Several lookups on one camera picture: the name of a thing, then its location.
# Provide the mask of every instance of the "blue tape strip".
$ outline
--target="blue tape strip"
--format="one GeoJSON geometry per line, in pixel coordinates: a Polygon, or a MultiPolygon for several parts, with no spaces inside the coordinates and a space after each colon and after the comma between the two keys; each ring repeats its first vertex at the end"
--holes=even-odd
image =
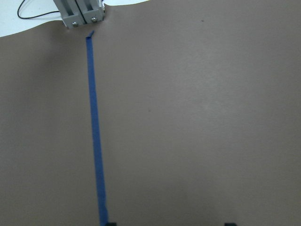
{"type": "Polygon", "coordinates": [[[93,148],[94,148],[94,162],[95,162],[96,188],[97,188],[97,197],[98,197],[99,221],[100,221],[101,226],[105,226],[108,223],[108,211],[106,208],[106,194],[105,194],[105,184],[104,184],[104,175],[103,175],[102,147],[101,147],[101,140],[100,140],[97,96],[96,96],[96,85],[95,85],[93,43],[92,43],[93,33],[94,33],[94,31],[92,31],[86,37],[87,60],[88,60],[88,79],[89,79],[91,123],[92,123],[92,136],[93,136],[93,148]]]}

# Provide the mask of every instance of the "metal screw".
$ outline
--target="metal screw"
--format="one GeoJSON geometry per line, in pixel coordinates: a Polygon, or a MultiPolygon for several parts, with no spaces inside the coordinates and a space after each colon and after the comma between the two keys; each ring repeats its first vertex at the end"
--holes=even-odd
{"type": "Polygon", "coordinates": [[[93,23],[96,23],[96,22],[97,22],[97,17],[95,17],[95,16],[92,17],[92,18],[91,18],[91,21],[92,21],[93,23]]]}
{"type": "Polygon", "coordinates": [[[73,22],[72,22],[72,26],[73,26],[73,27],[78,27],[78,26],[79,26],[79,23],[77,23],[76,21],[73,21],[73,22]]]}

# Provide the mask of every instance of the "blue line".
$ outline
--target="blue line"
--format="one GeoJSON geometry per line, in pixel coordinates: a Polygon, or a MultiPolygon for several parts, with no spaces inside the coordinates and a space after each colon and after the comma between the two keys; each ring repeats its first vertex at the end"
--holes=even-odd
{"type": "Polygon", "coordinates": [[[95,85],[93,43],[92,43],[93,33],[94,33],[94,31],[92,31],[86,37],[87,60],[88,60],[88,80],[89,80],[91,123],[92,123],[92,136],[93,136],[93,149],[94,149],[94,162],[95,162],[99,221],[100,221],[100,226],[105,226],[108,223],[108,211],[106,208],[106,194],[105,194],[105,184],[104,184],[104,175],[103,175],[102,147],[101,147],[101,140],[100,140],[97,95],[96,95],[96,85],[95,85]]]}

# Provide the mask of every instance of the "cord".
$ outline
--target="cord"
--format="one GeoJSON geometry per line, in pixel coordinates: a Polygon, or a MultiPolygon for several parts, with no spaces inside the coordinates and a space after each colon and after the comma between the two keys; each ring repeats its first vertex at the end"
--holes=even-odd
{"type": "Polygon", "coordinates": [[[26,20],[26,19],[33,19],[33,18],[37,18],[37,17],[40,17],[40,16],[44,16],[44,15],[47,15],[47,14],[50,14],[50,13],[59,13],[60,11],[52,11],[52,12],[48,12],[48,13],[43,13],[43,14],[40,14],[40,15],[37,15],[37,16],[31,16],[31,17],[21,17],[20,16],[20,8],[22,7],[23,3],[25,2],[25,0],[23,0],[17,10],[17,15],[20,19],[23,19],[23,20],[26,20]]]}

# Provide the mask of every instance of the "metal bracket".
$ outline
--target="metal bracket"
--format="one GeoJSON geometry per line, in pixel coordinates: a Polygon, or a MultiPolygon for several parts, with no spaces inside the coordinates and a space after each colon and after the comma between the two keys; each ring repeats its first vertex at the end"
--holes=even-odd
{"type": "Polygon", "coordinates": [[[104,18],[102,1],[98,0],[53,0],[68,28],[96,23],[104,18]]]}

